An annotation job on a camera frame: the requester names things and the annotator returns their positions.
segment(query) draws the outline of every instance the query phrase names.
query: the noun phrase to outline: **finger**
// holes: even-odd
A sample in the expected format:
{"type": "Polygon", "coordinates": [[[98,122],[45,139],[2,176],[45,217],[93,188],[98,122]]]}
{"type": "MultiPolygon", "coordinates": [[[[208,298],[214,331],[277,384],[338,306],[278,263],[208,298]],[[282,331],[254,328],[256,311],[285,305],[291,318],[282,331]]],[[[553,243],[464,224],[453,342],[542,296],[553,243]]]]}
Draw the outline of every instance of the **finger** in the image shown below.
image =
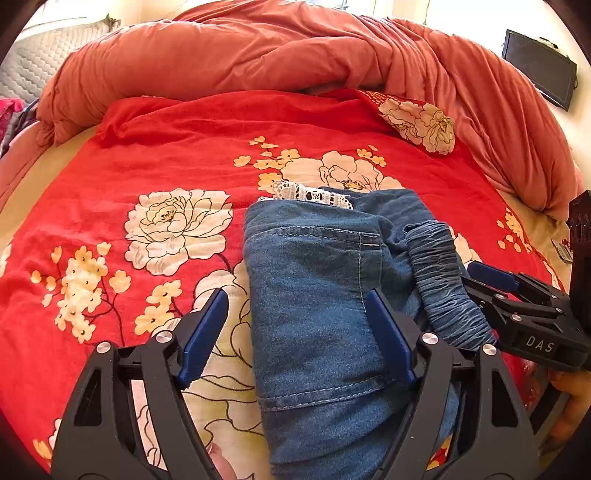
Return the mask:
{"type": "Polygon", "coordinates": [[[552,427],[552,430],[550,430],[553,446],[560,446],[563,443],[566,443],[574,435],[576,430],[577,426],[572,425],[565,420],[561,419],[556,422],[554,427],[552,427]]]}
{"type": "Polygon", "coordinates": [[[591,397],[591,372],[565,373],[550,371],[548,378],[553,387],[574,397],[591,397]]]}
{"type": "Polygon", "coordinates": [[[571,425],[578,426],[585,418],[590,406],[591,398],[571,397],[560,418],[571,425]]]}

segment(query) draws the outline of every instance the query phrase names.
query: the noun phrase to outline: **pink fabric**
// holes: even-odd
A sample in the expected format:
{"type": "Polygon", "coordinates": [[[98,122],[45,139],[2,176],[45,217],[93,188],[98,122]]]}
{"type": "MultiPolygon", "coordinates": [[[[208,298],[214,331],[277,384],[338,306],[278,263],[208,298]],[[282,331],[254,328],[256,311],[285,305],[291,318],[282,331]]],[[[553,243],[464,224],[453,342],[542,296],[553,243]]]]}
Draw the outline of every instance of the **pink fabric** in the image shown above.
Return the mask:
{"type": "Polygon", "coordinates": [[[40,130],[39,122],[26,127],[12,140],[10,149],[0,158],[0,210],[18,183],[47,150],[47,145],[37,143],[40,130]]]}
{"type": "Polygon", "coordinates": [[[0,140],[6,135],[14,112],[20,112],[25,104],[20,98],[0,98],[0,140]]]}
{"type": "Polygon", "coordinates": [[[126,27],[72,53],[41,97],[40,144],[98,124],[125,97],[381,88],[442,108],[491,183],[531,208],[565,219],[577,195],[566,138],[542,97],[469,40],[281,0],[220,1],[175,20],[126,27]]]}

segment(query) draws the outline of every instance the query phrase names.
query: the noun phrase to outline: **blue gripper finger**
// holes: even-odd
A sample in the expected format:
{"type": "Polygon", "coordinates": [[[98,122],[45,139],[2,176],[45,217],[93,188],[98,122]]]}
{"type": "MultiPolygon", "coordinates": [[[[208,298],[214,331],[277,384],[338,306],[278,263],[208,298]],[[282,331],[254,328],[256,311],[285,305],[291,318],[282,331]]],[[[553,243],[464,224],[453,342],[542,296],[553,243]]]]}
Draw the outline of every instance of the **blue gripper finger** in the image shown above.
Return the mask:
{"type": "Polygon", "coordinates": [[[207,359],[212,353],[213,345],[216,343],[228,316],[228,294],[218,288],[212,295],[215,297],[208,300],[203,307],[206,309],[205,312],[201,310],[188,314],[202,314],[203,316],[183,350],[183,366],[177,376],[178,384],[183,389],[187,388],[193,380],[201,377],[207,359]]]}
{"type": "MultiPolygon", "coordinates": [[[[407,386],[413,385],[417,381],[417,376],[413,370],[415,363],[414,345],[413,348],[410,347],[388,306],[375,289],[370,290],[365,297],[365,310],[369,325],[388,369],[399,382],[407,386]]],[[[414,344],[416,344],[421,332],[412,318],[405,316],[404,320],[412,323],[410,329],[413,332],[410,335],[414,336],[414,344]]]]}
{"type": "Polygon", "coordinates": [[[515,280],[513,274],[498,268],[491,267],[480,262],[472,262],[468,265],[468,274],[476,281],[484,283],[489,287],[506,293],[516,291],[519,283],[515,280]]]}

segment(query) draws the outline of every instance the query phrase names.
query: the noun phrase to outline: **denim jeans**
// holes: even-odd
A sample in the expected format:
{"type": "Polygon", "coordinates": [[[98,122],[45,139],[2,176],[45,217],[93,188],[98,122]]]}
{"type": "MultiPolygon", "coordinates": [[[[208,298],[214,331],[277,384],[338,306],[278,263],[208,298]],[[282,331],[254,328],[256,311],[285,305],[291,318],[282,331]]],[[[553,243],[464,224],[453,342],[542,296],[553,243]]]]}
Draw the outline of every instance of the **denim jeans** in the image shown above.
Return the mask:
{"type": "MultiPolygon", "coordinates": [[[[452,345],[494,341],[447,225],[414,192],[345,193],[352,210],[269,200],[246,213],[256,388],[278,479],[371,478],[397,432],[411,397],[368,325],[370,289],[452,345]]],[[[456,412],[451,394],[440,436],[456,412]]]]}

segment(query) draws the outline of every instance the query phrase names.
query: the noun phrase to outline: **pillow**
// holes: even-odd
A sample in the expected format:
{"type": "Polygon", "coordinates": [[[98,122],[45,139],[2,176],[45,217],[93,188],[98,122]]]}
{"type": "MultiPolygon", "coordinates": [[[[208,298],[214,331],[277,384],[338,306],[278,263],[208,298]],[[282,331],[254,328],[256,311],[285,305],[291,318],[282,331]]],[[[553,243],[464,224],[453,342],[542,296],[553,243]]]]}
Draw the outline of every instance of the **pillow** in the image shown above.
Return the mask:
{"type": "Polygon", "coordinates": [[[118,28],[108,15],[91,24],[57,28],[16,41],[0,65],[0,97],[21,98],[28,105],[75,49],[118,28]]]}

